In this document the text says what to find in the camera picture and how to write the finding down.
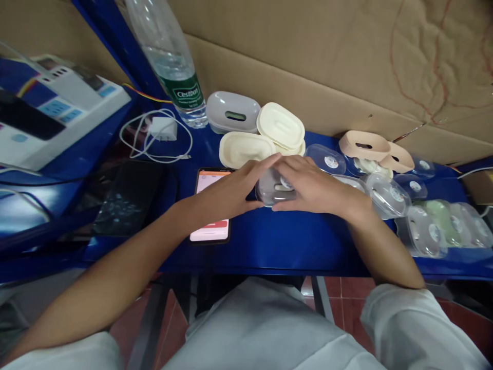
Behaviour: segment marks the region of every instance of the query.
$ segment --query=water bottle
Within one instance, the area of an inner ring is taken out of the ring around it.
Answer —
[[[140,46],[178,114],[192,128],[207,125],[205,100],[194,61],[166,0],[126,0]]]

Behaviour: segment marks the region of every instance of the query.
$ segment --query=green bottle label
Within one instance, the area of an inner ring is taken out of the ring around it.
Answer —
[[[197,74],[182,81],[168,80],[159,76],[173,103],[182,109],[197,108],[204,101]]]

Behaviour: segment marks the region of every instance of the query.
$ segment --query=person's left hand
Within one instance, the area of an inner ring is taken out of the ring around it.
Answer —
[[[200,214],[201,227],[263,207],[262,202],[246,201],[245,198],[262,174],[280,157],[281,154],[276,153],[260,162],[249,160],[239,170],[190,197]]]

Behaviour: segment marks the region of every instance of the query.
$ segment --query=pink phone screen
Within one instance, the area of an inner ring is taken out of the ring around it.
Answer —
[[[199,179],[197,182],[197,194],[207,188],[209,185],[215,183],[223,176],[229,175],[230,173],[231,172],[222,171],[200,171]],[[229,222],[229,220],[222,220],[213,224],[206,225],[202,229],[194,231],[192,234],[190,234],[190,241],[203,242],[206,240],[225,240],[227,239]]]

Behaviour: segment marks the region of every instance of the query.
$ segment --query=person's right hand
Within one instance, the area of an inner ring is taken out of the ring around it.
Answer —
[[[284,156],[273,167],[297,192],[295,200],[277,203],[273,211],[332,213],[347,221],[374,212],[368,196],[322,171],[310,157]]]

